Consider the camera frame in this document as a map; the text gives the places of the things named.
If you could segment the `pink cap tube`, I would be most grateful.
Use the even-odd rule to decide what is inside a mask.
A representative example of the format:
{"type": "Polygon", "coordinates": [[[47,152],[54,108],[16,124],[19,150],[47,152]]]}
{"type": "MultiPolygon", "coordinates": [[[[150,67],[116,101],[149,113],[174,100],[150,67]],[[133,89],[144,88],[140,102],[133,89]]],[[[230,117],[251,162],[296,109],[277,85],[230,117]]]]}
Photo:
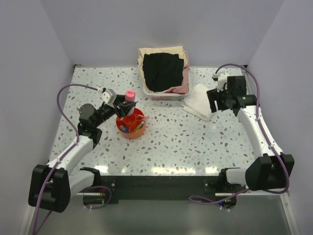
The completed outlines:
{"type": "Polygon", "coordinates": [[[127,91],[125,92],[125,101],[126,101],[126,102],[134,102],[134,101],[135,101],[135,96],[136,96],[135,91],[133,91],[133,90],[127,90],[127,91]]]}

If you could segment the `orange round divided organizer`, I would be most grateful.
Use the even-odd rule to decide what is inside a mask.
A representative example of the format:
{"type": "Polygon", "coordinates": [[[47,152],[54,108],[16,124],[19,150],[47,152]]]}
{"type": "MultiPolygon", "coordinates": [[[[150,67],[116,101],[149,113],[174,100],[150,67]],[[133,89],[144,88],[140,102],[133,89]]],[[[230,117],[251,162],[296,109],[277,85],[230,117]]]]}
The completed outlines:
{"type": "Polygon", "coordinates": [[[137,108],[134,109],[134,112],[130,116],[126,116],[125,118],[116,118],[115,124],[116,127],[118,128],[119,132],[121,135],[127,139],[136,139],[139,138],[145,131],[146,129],[146,121],[142,120],[141,118],[138,117],[138,115],[143,115],[143,112],[137,108]],[[145,124],[138,130],[137,132],[134,133],[134,129],[142,122],[145,121],[145,124]],[[120,125],[125,125],[129,129],[129,133],[123,133],[120,129],[120,125]]]}

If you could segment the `grey blue cap marker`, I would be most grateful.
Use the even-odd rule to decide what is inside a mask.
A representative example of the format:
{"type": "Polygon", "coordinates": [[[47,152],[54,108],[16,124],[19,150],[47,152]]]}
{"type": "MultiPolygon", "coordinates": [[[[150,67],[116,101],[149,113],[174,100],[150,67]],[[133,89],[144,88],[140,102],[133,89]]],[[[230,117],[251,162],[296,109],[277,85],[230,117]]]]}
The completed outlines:
{"type": "Polygon", "coordinates": [[[123,132],[128,134],[129,133],[129,129],[125,126],[125,125],[120,125],[119,129],[123,132]]]}

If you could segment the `orange white pen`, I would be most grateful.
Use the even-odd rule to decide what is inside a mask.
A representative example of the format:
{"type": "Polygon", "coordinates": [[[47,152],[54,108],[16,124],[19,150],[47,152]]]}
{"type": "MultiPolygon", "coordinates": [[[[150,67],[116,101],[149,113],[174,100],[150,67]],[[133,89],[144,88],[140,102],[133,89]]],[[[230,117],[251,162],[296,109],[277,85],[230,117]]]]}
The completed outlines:
{"type": "Polygon", "coordinates": [[[143,115],[138,115],[139,118],[141,118],[142,120],[148,120],[149,118],[143,115]]]}

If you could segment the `colourful crayon pack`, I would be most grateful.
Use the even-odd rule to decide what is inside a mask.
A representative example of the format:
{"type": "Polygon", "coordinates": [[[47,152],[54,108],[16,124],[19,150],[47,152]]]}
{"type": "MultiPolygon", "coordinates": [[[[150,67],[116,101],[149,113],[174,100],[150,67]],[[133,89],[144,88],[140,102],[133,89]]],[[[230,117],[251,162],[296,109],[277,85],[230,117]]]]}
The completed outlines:
{"type": "Polygon", "coordinates": [[[138,130],[140,130],[140,128],[145,124],[145,121],[142,121],[135,129],[134,129],[134,133],[137,132],[138,130]]]}

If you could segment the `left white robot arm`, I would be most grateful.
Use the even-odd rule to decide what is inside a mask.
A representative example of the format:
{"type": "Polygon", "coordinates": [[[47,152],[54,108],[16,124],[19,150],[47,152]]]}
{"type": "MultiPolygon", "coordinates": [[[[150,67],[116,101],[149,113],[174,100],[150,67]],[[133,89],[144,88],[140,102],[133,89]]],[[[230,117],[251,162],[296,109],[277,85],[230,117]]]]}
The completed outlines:
{"type": "Polygon", "coordinates": [[[106,91],[101,98],[103,103],[98,109],[89,103],[80,107],[77,139],[56,159],[33,169],[30,206],[63,212],[73,195],[85,188],[90,192],[101,188],[101,176],[96,169],[84,167],[75,176],[70,173],[98,145],[102,136],[99,126],[112,116],[124,118],[132,114],[136,105],[134,91],[126,91],[124,95],[106,91]]]}

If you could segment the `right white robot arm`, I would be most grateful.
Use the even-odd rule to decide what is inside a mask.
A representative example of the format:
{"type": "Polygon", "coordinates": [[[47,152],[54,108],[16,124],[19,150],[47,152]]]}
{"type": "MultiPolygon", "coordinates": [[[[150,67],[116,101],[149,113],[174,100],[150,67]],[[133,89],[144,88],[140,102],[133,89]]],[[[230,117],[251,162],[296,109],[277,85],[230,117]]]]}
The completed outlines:
{"type": "Polygon", "coordinates": [[[217,181],[219,189],[230,192],[235,185],[243,185],[251,191],[285,192],[294,158],[277,146],[263,119],[257,96],[247,93],[245,77],[222,73],[214,74],[212,78],[217,86],[206,92],[211,112],[233,112],[244,127],[255,157],[248,168],[222,169],[217,181]]]}

